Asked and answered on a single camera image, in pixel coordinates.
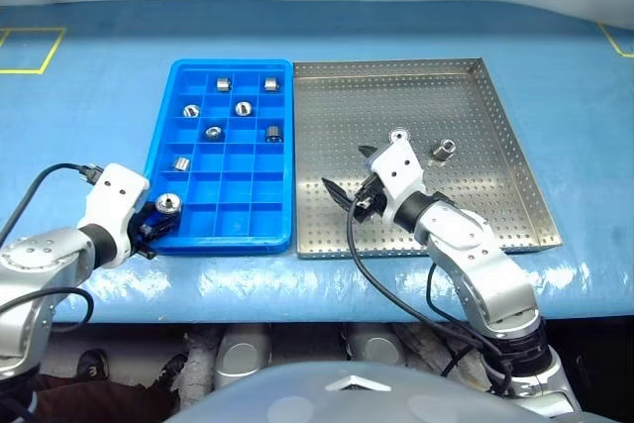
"person's foot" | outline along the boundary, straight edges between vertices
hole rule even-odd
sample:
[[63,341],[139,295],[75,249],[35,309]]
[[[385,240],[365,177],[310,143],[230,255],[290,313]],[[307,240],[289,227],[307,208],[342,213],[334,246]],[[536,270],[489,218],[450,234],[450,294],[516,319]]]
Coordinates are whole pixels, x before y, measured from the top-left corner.
[[82,380],[107,380],[110,376],[106,353],[101,349],[84,352],[77,362],[77,378]]
[[150,388],[167,392],[171,391],[171,386],[174,384],[182,368],[185,367],[185,362],[187,362],[187,356],[185,354],[178,354],[169,359],[167,364],[162,366],[157,379]]

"blue plastic tray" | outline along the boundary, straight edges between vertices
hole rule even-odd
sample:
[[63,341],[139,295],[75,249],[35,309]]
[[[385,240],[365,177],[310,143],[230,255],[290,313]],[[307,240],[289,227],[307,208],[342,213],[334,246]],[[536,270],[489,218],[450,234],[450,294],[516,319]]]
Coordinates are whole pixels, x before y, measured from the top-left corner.
[[[264,91],[274,76],[277,92]],[[231,90],[216,80],[228,77]],[[277,253],[290,242],[293,190],[292,65],[281,59],[182,59],[171,68],[146,163],[150,199],[165,192],[183,202],[180,226],[154,243],[163,254]],[[254,107],[236,115],[239,101]],[[195,104],[198,117],[184,117]],[[276,125],[282,143],[267,143]],[[220,126],[224,137],[205,137]],[[190,160],[188,171],[173,166]]]

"yellow tape line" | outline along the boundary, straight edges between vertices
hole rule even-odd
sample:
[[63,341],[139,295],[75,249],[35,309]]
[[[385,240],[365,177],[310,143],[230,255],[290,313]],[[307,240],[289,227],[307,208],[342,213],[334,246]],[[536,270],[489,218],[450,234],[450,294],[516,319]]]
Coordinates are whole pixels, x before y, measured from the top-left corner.
[[49,67],[49,63],[53,59],[55,52],[59,48],[59,44],[61,44],[61,39],[63,39],[64,34],[66,33],[65,27],[11,27],[7,29],[0,29],[0,32],[4,32],[2,37],[0,37],[0,47],[7,40],[9,34],[11,32],[58,32],[57,38],[53,42],[53,46],[47,53],[47,56],[44,58],[44,61],[40,65],[39,68],[28,68],[28,69],[0,69],[0,74],[43,74],[47,68]]
[[598,27],[603,31],[603,33],[605,34],[605,36],[607,37],[607,39],[609,40],[610,44],[612,45],[612,47],[614,48],[614,50],[620,54],[621,56],[623,56],[624,58],[634,58],[634,53],[626,53],[624,52],[621,47],[619,46],[619,44],[614,40],[614,38],[612,37],[612,35],[607,31],[607,29],[605,28],[605,26],[603,24],[601,24],[600,22],[596,23],[598,25]]

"metal perforated tray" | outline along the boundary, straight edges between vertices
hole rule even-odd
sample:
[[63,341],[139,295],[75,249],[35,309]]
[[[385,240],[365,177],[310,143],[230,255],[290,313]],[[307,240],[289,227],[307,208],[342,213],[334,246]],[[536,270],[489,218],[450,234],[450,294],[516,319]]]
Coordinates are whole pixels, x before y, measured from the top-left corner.
[[[368,176],[359,145],[379,146],[403,127],[425,169],[428,193],[486,217],[507,251],[562,243],[482,59],[353,61],[294,65],[297,252],[348,256],[345,213],[321,177],[349,194]],[[456,154],[432,160],[440,139]],[[356,227],[365,256],[424,255],[410,234],[379,217]]]

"blue tablecloth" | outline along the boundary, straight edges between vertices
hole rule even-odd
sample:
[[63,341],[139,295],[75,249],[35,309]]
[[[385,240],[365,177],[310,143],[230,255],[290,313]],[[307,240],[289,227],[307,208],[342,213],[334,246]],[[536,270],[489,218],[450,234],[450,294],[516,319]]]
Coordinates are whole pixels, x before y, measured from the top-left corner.
[[[597,24],[499,3],[182,0],[0,9],[0,36],[8,27],[66,33],[43,74],[0,72],[0,221],[50,163],[142,171],[179,58],[481,56],[565,242],[516,257],[541,309],[551,318],[634,312],[634,59],[617,54]],[[11,33],[0,69],[39,67],[53,41]],[[58,172],[13,238],[75,224],[88,191],[73,172]],[[429,265],[369,260],[425,311]],[[409,320],[349,260],[303,261],[293,247],[265,257],[134,257],[96,270],[84,287],[95,322]],[[441,273],[433,294],[461,313]],[[82,312],[71,296],[57,318]]]

